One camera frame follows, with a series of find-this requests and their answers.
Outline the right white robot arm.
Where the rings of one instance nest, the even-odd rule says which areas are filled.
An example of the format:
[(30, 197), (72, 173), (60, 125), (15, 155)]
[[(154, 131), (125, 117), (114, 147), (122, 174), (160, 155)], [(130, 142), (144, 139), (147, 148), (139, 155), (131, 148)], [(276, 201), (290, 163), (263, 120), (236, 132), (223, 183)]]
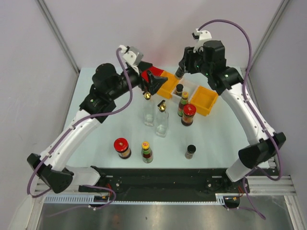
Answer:
[(249, 145), (238, 152), (238, 159), (225, 171), (221, 186), (226, 192), (238, 188), (243, 179), (259, 164), (279, 155), (285, 134), (277, 133), (260, 114), (248, 96), (241, 74), (226, 64), (225, 47), (221, 41), (209, 40), (199, 48), (186, 47), (175, 73), (200, 73), (208, 79), (210, 88), (230, 106), (246, 134)]

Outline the black lid spice jar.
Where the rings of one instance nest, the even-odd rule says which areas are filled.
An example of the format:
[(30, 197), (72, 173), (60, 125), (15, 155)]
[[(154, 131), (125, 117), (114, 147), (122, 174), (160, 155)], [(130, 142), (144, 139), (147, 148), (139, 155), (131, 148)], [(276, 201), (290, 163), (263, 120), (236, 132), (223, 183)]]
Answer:
[(191, 159), (195, 152), (196, 152), (195, 145), (188, 145), (186, 153), (185, 153), (186, 159), (188, 159), (188, 160)]
[(178, 67), (178, 69), (176, 70), (174, 76), (177, 78), (177, 79), (182, 79), (183, 76), (184, 76), (184, 70), (181, 68), (181, 67)]
[(183, 85), (177, 84), (175, 94), (178, 95), (178, 96), (182, 96), (182, 93), (183, 93)]

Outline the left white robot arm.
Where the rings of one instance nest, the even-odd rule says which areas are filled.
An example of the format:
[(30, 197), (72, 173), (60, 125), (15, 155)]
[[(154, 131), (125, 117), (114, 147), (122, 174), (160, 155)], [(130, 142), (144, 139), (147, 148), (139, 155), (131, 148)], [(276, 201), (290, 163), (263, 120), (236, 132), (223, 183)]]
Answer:
[(56, 194), (71, 185), (89, 185), (97, 192), (105, 188), (106, 180), (97, 168), (68, 167), (68, 160), (87, 136), (114, 112), (117, 98), (136, 86), (154, 95), (167, 77), (164, 70), (142, 61), (136, 69), (125, 67), (121, 74), (112, 64), (101, 64), (92, 81), (89, 94), (69, 126), (45, 151), (27, 158), (34, 174)]

